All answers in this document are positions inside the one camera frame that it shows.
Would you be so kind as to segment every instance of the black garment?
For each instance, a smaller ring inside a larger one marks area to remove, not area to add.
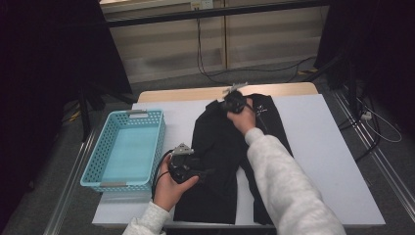
[[[257,127],[264,133],[273,134],[290,151],[288,141],[272,98],[251,95],[253,108],[259,108]],[[248,145],[220,104],[214,101],[207,105],[199,116],[193,132],[192,149],[202,159],[205,168],[214,168],[204,184],[197,184],[185,192],[176,205],[174,220],[211,223],[235,223],[238,186],[236,171],[240,166],[247,176],[254,196],[254,221],[272,224],[259,195],[254,171],[247,158]]]

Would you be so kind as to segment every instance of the basket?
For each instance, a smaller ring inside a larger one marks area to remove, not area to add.
[[[150,191],[164,130],[162,110],[110,113],[80,184],[97,192]]]

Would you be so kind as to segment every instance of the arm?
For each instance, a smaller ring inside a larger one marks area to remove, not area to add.
[[[255,128],[254,113],[228,117],[245,135],[262,201],[279,234],[346,234],[321,194],[281,142]]]
[[[141,219],[133,217],[123,235],[161,234],[164,223],[170,218],[170,210],[180,200],[182,194],[195,185],[199,177],[193,176],[182,184],[177,184],[168,172],[169,157],[161,163],[159,182],[156,186],[154,202],[150,202]]]

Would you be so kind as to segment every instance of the hand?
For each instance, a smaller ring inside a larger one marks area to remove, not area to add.
[[[248,98],[247,104],[252,107],[253,100]],[[250,129],[255,127],[255,113],[248,107],[244,107],[239,114],[228,112],[227,116],[233,121],[235,127],[241,131],[244,136]]]
[[[170,212],[170,210],[179,202],[182,194],[195,185],[199,180],[199,176],[193,176],[181,184],[176,183],[176,181],[171,178],[170,173],[168,173],[169,162],[170,157],[166,157],[161,163],[161,176],[159,176],[160,179],[156,186],[156,194],[154,198],[154,203],[167,212]]]

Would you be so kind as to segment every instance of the sleeve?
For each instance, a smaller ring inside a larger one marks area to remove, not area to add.
[[[142,218],[133,217],[122,233],[123,235],[161,234],[164,223],[170,218],[170,213],[150,202]]]
[[[318,189],[274,136],[245,136],[259,193],[278,234],[346,234]]]

